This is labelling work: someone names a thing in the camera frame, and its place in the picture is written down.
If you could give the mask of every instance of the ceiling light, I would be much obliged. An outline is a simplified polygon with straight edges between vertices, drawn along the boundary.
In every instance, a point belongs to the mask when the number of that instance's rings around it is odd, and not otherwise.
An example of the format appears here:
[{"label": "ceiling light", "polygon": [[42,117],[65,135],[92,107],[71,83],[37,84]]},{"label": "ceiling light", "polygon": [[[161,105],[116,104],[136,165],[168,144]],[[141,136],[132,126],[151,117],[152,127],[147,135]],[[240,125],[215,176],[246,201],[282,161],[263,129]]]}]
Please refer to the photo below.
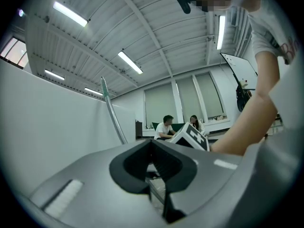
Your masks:
[{"label": "ceiling light", "polygon": [[72,10],[68,9],[67,7],[63,6],[59,2],[55,2],[53,8],[58,10],[59,12],[67,15],[72,20],[76,21],[78,24],[82,25],[83,27],[86,26],[87,20],[80,17],[78,14],[74,13]]},{"label": "ceiling light", "polygon": [[90,92],[92,92],[94,94],[97,94],[97,95],[103,95],[102,93],[99,93],[99,92],[97,92],[95,90],[91,90],[91,89],[88,89],[88,88],[85,88],[85,90],[90,91]]},{"label": "ceiling light", "polygon": [[24,12],[22,9],[19,9],[19,12],[18,12],[19,16],[22,17],[24,15]]},{"label": "ceiling light", "polygon": [[129,64],[130,67],[133,68],[138,74],[143,73],[143,71],[124,52],[121,51],[118,53],[118,56],[120,56],[127,64]]},{"label": "ceiling light", "polygon": [[217,50],[222,49],[222,44],[223,44],[223,38],[224,38],[224,30],[225,30],[225,21],[226,17],[225,16],[220,16],[219,17],[219,27],[218,27],[218,45],[217,45]]},{"label": "ceiling light", "polygon": [[46,72],[47,74],[51,74],[51,75],[54,76],[54,77],[60,78],[61,80],[65,80],[65,78],[63,78],[63,77],[61,77],[61,76],[59,76],[59,75],[57,75],[57,74],[54,74],[54,73],[52,73],[51,71],[45,70],[45,72]]}]

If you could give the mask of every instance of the gray plastic surface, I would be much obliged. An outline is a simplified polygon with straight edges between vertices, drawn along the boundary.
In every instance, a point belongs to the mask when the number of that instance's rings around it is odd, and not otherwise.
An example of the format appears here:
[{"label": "gray plastic surface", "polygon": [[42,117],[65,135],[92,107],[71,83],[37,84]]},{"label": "gray plastic surface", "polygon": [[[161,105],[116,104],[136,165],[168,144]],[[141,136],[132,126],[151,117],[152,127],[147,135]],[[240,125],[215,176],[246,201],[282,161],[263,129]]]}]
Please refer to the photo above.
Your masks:
[{"label": "gray plastic surface", "polygon": [[[251,145],[243,158],[161,141],[198,165],[197,175],[187,189],[170,194],[174,208],[187,215],[170,226],[235,228],[258,222],[278,204],[297,177],[304,154],[303,131],[283,131],[261,144]],[[42,207],[70,179],[78,179],[85,184],[60,219],[63,223],[85,228],[166,227],[148,195],[123,191],[109,174],[109,164],[116,155],[143,142],[79,159],[44,182],[31,200]],[[217,159],[238,167],[232,170],[216,166]]]},{"label": "gray plastic surface", "polygon": [[47,213],[43,212],[40,208],[38,208],[33,202],[29,199],[25,198],[21,194],[15,194],[16,199],[19,201],[20,205],[24,208],[24,210],[32,217],[33,220],[36,221],[40,226],[46,228],[72,228],[57,219],[49,216]]},{"label": "gray plastic surface", "polygon": [[110,176],[112,159],[143,143],[126,144],[82,157],[47,181],[30,198],[43,207],[69,180],[77,179],[83,187],[59,219],[77,228],[162,227],[165,220],[151,205],[148,195],[131,194],[121,189]]},{"label": "gray plastic surface", "polygon": [[203,206],[228,182],[235,170],[215,165],[215,160],[239,165],[241,156],[207,152],[170,142],[162,142],[167,147],[174,149],[192,158],[198,167],[197,174],[185,191],[170,194],[175,209],[188,215]]},{"label": "gray plastic surface", "polygon": [[226,185],[173,228],[250,227],[281,201],[296,179],[304,156],[304,129],[283,131],[248,147]]}]

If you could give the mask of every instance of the green sofa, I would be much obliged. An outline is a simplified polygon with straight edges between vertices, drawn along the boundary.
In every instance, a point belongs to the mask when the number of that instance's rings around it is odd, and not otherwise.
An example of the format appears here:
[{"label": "green sofa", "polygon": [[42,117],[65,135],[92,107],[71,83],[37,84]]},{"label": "green sofa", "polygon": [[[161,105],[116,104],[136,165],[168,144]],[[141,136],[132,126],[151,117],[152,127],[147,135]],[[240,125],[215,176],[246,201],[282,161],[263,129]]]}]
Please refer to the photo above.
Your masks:
[{"label": "green sofa", "polygon": [[[159,123],[152,123],[154,130],[156,130],[158,124]],[[172,129],[177,132],[179,129],[181,129],[183,127],[183,125],[185,125],[185,124],[184,123],[182,123],[182,124],[175,123],[175,124],[172,124],[171,126],[172,126]]]}]

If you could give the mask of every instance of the woman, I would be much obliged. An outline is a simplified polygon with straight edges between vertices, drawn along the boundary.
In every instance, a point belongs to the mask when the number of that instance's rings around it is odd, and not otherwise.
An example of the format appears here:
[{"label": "woman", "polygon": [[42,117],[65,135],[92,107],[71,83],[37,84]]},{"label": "woman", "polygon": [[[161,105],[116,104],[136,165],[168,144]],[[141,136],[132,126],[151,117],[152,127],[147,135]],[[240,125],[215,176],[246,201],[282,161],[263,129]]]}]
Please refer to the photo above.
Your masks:
[{"label": "woman", "polygon": [[195,127],[204,137],[208,138],[209,131],[206,130],[202,120],[198,121],[196,115],[190,117],[190,124]]},{"label": "woman", "polygon": [[198,131],[200,131],[199,121],[196,115],[192,115],[190,117],[190,124],[195,127]]}]

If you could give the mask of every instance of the white panel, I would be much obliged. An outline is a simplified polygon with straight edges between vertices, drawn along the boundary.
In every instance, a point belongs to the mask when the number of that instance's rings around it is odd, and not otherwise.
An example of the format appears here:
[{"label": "white panel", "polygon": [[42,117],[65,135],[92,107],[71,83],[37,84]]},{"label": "white panel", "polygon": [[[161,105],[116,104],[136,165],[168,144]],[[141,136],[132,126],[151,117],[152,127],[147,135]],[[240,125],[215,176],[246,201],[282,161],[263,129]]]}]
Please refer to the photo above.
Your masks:
[{"label": "white panel", "polygon": [[234,87],[234,89],[237,90],[238,83],[237,83],[237,80],[233,76],[233,72],[232,72],[231,68],[227,64],[221,65],[220,68],[223,70],[223,72],[229,79],[229,81],[230,81],[231,85]]},{"label": "white panel", "polygon": [[[121,145],[105,102],[49,83],[1,61],[0,158],[12,188],[28,197],[82,156]],[[114,106],[127,141],[135,116]]]},{"label": "white panel", "polygon": [[224,54],[224,58],[229,63],[234,74],[237,76],[239,81],[247,80],[247,86],[245,89],[255,89],[257,86],[257,75],[251,64],[242,58],[235,57],[232,55]]}]

